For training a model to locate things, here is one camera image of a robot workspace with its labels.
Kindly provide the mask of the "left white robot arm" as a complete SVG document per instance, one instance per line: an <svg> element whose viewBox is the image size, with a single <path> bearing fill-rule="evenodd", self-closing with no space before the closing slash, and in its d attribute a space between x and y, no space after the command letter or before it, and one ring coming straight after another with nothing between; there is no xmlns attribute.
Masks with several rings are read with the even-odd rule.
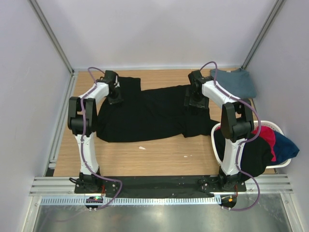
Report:
<svg viewBox="0 0 309 232"><path fill-rule="evenodd" d="M70 178L75 184L75 193L98 193L103 189L103 177L95 152L95 133L98 127L97 103L106 98L108 103L119 104L121 96L119 75L114 71L102 71L103 77L95 79L91 70L88 72L94 83L84 94L70 97L68 107L68 128L74 135L81 160L81 168L77 179Z"/></svg>

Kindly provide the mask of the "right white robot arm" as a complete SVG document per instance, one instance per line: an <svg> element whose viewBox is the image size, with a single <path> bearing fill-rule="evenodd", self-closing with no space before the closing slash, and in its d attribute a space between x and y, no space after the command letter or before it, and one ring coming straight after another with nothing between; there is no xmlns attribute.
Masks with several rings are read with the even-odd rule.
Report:
<svg viewBox="0 0 309 232"><path fill-rule="evenodd" d="M218 187L229 191L241 179L241 157L244 145L254 130L253 108L248 99L240 99L224 89L214 78L203 77L200 70L188 75L185 106L208 107L212 100L222 109L220 129L225 138L224 158L219 168Z"/></svg>

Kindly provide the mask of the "black t-shirt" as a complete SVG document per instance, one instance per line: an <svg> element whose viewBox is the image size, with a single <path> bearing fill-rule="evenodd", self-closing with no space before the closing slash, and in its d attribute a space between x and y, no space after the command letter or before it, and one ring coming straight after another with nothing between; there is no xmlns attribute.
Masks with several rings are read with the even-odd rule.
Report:
<svg viewBox="0 0 309 232"><path fill-rule="evenodd" d="M98 113L99 139L111 143L141 142L176 135L208 136L217 121L209 109L185 107L187 85L142 90L140 79L120 77L123 102L104 101Z"/></svg>

